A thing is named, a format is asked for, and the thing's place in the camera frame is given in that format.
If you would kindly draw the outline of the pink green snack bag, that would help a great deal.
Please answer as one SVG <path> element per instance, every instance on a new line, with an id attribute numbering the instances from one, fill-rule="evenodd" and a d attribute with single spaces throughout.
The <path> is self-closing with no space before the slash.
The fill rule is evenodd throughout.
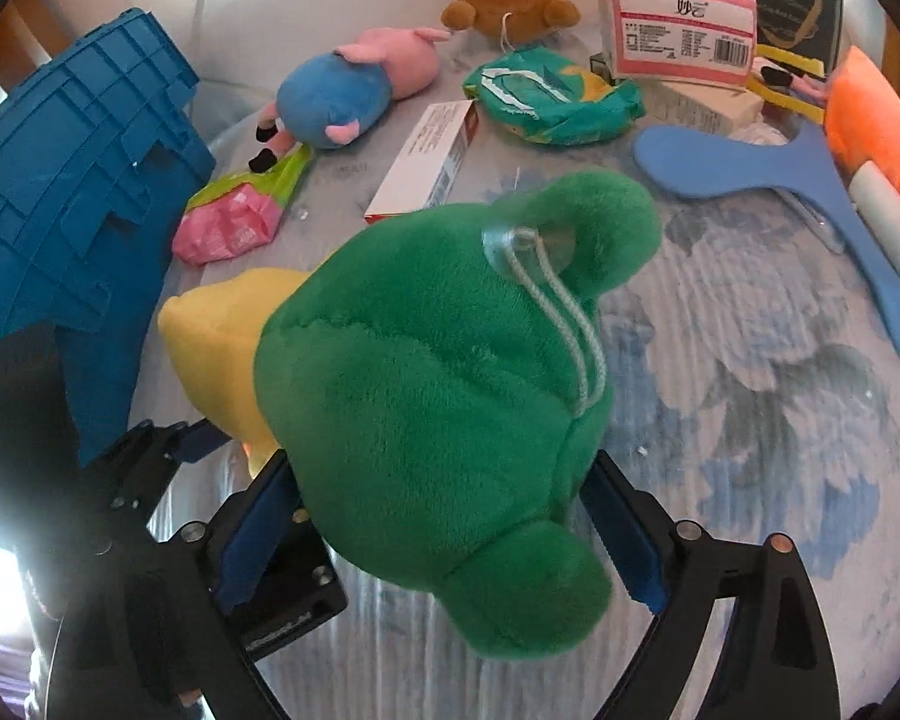
<path id="1" fill-rule="evenodd" d="M 172 254 L 199 266 L 237 259 L 269 244 L 312 160 L 313 149 L 299 145 L 268 171 L 234 172 L 206 184 L 185 206 Z"/>

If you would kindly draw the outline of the yellow green duck plush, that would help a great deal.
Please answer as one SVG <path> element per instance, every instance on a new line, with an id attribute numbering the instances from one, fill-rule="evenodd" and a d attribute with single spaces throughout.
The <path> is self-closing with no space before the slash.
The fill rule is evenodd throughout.
<path id="1" fill-rule="evenodd" d="M 661 240 L 639 182 L 571 172 L 190 289 L 157 328 L 201 415 L 287 455 L 336 553 L 432 595 L 481 655 L 543 658 L 610 604 L 567 517 L 613 401 L 598 304 Z"/>

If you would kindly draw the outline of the orange dress pig plush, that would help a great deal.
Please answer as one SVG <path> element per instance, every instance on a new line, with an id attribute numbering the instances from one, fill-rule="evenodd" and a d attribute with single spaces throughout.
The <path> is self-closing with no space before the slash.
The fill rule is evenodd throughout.
<path id="1" fill-rule="evenodd" d="M 829 76 L 824 133 L 837 164 L 850 176 L 873 163 L 900 195 L 900 97 L 857 46 Z"/>

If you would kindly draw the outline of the white lint roller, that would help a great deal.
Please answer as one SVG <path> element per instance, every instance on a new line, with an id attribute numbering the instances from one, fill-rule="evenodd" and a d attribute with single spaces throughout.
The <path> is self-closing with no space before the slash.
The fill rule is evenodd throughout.
<path id="1" fill-rule="evenodd" d="M 873 161 L 866 161 L 848 184 L 855 210 L 900 276 L 900 193 Z"/>

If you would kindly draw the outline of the pink labelled box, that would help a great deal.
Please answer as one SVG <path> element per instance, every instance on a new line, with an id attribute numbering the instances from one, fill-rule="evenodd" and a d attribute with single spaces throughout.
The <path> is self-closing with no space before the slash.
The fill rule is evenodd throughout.
<path id="1" fill-rule="evenodd" d="M 756 0 L 600 0 L 611 75 L 741 88 L 758 42 Z"/>

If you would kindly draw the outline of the blue plastic storage crate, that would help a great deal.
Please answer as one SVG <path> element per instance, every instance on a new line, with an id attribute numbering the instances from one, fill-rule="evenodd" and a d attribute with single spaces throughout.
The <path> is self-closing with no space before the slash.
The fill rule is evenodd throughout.
<path id="1" fill-rule="evenodd" d="M 131 8 L 0 104 L 0 341 L 53 325 L 82 461 L 125 431 L 170 241 L 214 171 L 198 83 Z"/>

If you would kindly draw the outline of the white red toothpaste box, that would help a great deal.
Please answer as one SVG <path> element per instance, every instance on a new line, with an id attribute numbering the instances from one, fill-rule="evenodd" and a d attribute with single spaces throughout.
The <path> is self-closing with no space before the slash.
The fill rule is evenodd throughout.
<path id="1" fill-rule="evenodd" d="M 478 110 L 470 99 L 431 104 L 383 177 L 364 211 L 364 221 L 372 224 L 440 205 L 478 127 Z"/>

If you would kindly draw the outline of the blue pink pig plush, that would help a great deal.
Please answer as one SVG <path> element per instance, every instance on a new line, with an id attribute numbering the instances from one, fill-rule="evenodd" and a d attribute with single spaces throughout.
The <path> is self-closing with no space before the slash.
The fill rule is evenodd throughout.
<path id="1" fill-rule="evenodd" d="M 268 171 L 295 145 L 331 151 L 365 135 L 392 104 L 429 88 L 439 76 L 445 29 L 372 28 L 351 43 L 294 68 L 256 124 L 260 151 L 248 161 Z"/>

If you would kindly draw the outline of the beige cardboard box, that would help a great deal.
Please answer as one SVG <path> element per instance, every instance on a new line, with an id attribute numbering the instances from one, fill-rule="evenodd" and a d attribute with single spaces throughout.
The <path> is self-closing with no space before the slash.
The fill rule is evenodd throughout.
<path id="1" fill-rule="evenodd" d="M 746 88 L 694 83 L 637 82 L 647 115 L 659 124 L 681 125 L 712 135 L 730 135 L 754 124 L 764 101 Z"/>

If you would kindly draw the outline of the green wipes packet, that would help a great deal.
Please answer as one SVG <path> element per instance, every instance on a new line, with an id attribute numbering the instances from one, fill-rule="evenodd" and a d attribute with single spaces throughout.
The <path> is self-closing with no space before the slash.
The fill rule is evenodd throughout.
<path id="1" fill-rule="evenodd" d="M 645 115 L 635 83 L 611 85 L 544 47 L 482 64 L 466 76 L 463 93 L 507 132 L 543 146 L 609 142 Z"/>

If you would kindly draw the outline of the brown teddy bear plush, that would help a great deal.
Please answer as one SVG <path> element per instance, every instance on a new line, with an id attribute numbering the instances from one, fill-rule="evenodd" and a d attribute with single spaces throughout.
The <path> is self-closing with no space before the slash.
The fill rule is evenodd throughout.
<path id="1" fill-rule="evenodd" d="M 572 0 L 453 0 L 440 15 L 450 31 L 476 31 L 491 41 L 528 44 L 580 23 Z"/>

